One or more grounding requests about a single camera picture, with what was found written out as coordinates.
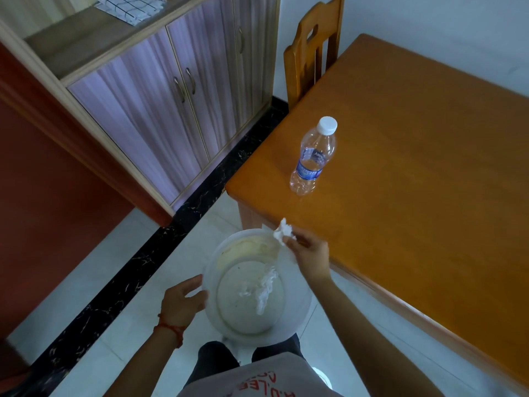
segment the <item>wooden table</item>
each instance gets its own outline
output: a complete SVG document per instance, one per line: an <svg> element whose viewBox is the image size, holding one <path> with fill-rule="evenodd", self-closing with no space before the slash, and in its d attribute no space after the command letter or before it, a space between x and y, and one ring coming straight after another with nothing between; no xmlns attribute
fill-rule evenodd
<svg viewBox="0 0 529 397"><path fill-rule="evenodd" d="M336 153L298 197L299 144L324 115ZM401 314L529 385L529 99L361 35L226 189L246 226L314 231Z"/></svg>

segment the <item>dark pants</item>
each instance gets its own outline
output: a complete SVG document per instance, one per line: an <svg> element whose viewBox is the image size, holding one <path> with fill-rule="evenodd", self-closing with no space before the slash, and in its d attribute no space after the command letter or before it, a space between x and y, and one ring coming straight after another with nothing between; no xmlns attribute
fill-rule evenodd
<svg viewBox="0 0 529 397"><path fill-rule="evenodd" d="M264 360L281 353L293 353L304 359L299 347L299 338L294 334L288 340L268 347L256 348L252 355L252 362ZM219 341L210 341L198 350L198 360L186 386L208 376L226 372L239 367L228 347Z"/></svg>

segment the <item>person's left hand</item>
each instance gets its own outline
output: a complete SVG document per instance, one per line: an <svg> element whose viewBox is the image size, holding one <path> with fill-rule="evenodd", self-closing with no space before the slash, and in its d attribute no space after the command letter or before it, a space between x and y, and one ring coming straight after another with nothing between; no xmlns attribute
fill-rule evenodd
<svg viewBox="0 0 529 397"><path fill-rule="evenodd" d="M200 291L187 297L191 291L202 285L202 275L189 278L166 290L162 301L160 321L171 326L187 327L197 312L206 307L207 291Z"/></svg>

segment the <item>white tile floor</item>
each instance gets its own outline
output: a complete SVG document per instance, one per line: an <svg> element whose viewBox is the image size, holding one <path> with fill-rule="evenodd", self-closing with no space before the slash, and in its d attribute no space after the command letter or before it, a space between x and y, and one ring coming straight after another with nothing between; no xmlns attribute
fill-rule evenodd
<svg viewBox="0 0 529 397"><path fill-rule="evenodd" d="M28 361L35 360L155 228L148 218L137 210L133 211L10 335L10 342ZM101 396L151 333L165 289L201 273L218 244L241 229L235 201L223 194L52 396ZM368 319L446 396L498 395L491 391L497 392L497 385L476 367L380 304L359 286L336 273L334 280ZM33 329L36 328L41 330L35 332ZM346 397L369 395L315 300L298 334L306 359L327 374L334 390ZM195 365L198 349L210 340L220 339L221 335L209 324L205 314L199 313L186 331L184 345L169 360L154 395L175 396ZM239 359L243 364L249 362L251 352L241 351Z"/></svg>

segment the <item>hand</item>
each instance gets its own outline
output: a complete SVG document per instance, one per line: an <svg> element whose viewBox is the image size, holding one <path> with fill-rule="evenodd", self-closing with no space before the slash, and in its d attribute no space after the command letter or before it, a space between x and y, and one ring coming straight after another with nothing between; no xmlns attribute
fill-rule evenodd
<svg viewBox="0 0 529 397"><path fill-rule="evenodd" d="M187 327L195 314L206 307L207 291L200 291L192 297L186 295L202 285L202 275L189 278L166 290L163 296L160 321L171 326Z"/></svg>
<svg viewBox="0 0 529 397"><path fill-rule="evenodd" d="M321 280L331 278L329 267L329 247L326 241L313 233L293 226L292 232L297 238L283 237L283 242L296 256L299 269L308 284L312 287Z"/></svg>

